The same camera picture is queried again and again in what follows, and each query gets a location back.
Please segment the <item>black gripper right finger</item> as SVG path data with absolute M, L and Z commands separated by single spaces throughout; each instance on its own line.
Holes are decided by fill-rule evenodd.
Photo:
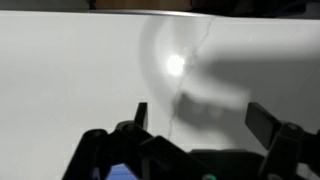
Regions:
M 305 180 L 297 174 L 300 163 L 320 176 L 319 133 L 280 121 L 257 102 L 248 104 L 245 124 L 267 150 L 259 169 L 261 180 Z

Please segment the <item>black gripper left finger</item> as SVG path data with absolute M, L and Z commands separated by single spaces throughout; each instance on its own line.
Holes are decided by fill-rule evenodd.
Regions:
M 105 180 L 123 164 L 138 180 L 214 180 L 208 167 L 161 136 L 147 132 L 148 104 L 138 105 L 132 120 L 111 133 L 86 131 L 62 180 Z

